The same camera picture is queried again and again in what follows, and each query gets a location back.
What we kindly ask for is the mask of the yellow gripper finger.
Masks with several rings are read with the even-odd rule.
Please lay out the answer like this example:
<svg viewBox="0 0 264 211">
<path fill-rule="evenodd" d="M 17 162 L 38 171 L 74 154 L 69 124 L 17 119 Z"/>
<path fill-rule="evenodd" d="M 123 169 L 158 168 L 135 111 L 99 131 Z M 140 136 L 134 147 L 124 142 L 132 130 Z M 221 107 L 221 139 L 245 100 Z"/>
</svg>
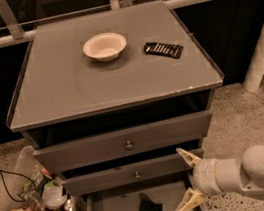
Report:
<svg viewBox="0 0 264 211">
<path fill-rule="evenodd" d="M 207 196 L 203 192 L 193 188 L 188 188 L 183 196 L 182 201 L 175 211 L 192 211 L 200 204 L 203 204 L 207 199 Z"/>
<path fill-rule="evenodd" d="M 199 163 L 200 161 L 200 158 L 197 155 L 192 154 L 191 152 L 186 151 L 182 148 L 177 148 L 176 151 L 182 157 L 182 159 L 186 162 L 186 164 L 192 168 L 194 168 L 196 164 Z"/>
</svg>

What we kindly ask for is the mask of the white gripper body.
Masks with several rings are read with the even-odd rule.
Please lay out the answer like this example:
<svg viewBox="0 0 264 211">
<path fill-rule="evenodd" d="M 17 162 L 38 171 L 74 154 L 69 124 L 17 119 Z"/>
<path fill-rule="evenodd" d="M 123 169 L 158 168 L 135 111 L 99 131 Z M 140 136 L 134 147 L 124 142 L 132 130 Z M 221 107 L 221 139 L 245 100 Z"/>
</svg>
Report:
<svg viewBox="0 0 264 211">
<path fill-rule="evenodd" d="M 216 176 L 216 159 L 201 159 L 193 169 L 195 186 L 206 196 L 220 195 L 222 190 L 218 186 Z"/>
</svg>

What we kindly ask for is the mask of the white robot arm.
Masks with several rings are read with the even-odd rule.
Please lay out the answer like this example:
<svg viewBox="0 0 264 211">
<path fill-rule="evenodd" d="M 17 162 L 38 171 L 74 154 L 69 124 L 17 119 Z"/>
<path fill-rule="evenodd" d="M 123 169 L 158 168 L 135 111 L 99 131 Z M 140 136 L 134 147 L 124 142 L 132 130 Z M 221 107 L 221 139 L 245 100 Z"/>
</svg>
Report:
<svg viewBox="0 0 264 211">
<path fill-rule="evenodd" d="M 264 145 L 246 148 L 240 158 L 202 159 L 177 148 L 178 154 L 193 168 L 193 187 L 187 188 L 175 211 L 192 211 L 209 196 L 239 193 L 264 201 Z"/>
</svg>

